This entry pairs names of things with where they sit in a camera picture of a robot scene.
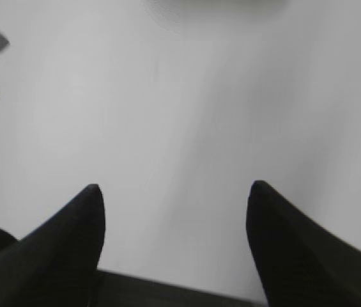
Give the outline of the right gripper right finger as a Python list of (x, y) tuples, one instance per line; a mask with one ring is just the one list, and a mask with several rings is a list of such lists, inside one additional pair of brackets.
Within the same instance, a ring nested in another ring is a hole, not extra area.
[(250, 188), (246, 230), (269, 306), (361, 306), (361, 251), (263, 180)]

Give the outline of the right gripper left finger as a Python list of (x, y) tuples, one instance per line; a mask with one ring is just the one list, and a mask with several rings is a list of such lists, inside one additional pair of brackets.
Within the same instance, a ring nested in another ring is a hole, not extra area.
[(23, 239), (0, 229), (0, 306), (91, 306), (104, 239), (96, 184)]

